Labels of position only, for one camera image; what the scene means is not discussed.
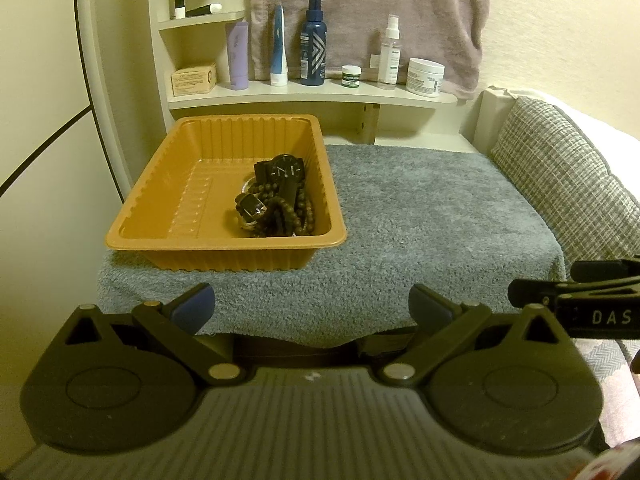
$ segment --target orange plastic tray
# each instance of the orange plastic tray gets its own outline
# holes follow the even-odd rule
[[[251,238],[235,197],[254,164],[291,153],[305,161],[314,206],[311,236]],[[347,231],[318,119],[306,115],[200,116],[178,120],[127,197],[106,236],[161,269],[300,269]]]

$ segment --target white spray nozzle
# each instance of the white spray nozzle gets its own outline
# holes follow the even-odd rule
[[[386,22],[386,37],[397,40],[400,38],[400,29],[398,28],[398,22],[400,18],[395,14],[390,14],[388,21]]]

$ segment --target white cabinet door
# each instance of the white cabinet door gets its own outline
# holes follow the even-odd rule
[[[74,0],[0,0],[0,184],[89,104]]]
[[[20,386],[71,311],[95,302],[120,206],[90,112],[0,197],[0,470],[31,445]]]

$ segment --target pink blanket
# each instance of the pink blanket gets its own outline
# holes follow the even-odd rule
[[[285,11],[289,76],[300,76],[300,28],[308,0],[251,0],[251,48],[255,78],[269,79],[273,9]],[[442,63],[443,91],[461,99],[473,97],[482,56],[480,33],[489,0],[322,0],[327,25],[327,76],[337,76],[344,64],[356,64],[363,78],[375,80],[370,54],[380,52],[388,14],[400,16],[402,41],[399,82],[406,79],[410,57]]]

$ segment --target spray bottle cap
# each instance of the spray bottle cap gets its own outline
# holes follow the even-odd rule
[[[320,0],[309,0],[309,8],[306,12],[308,22],[321,22],[322,10],[320,10]]]
[[[399,18],[395,14],[390,14],[388,22],[386,22],[386,37],[392,40],[400,38],[400,29],[398,28]]]

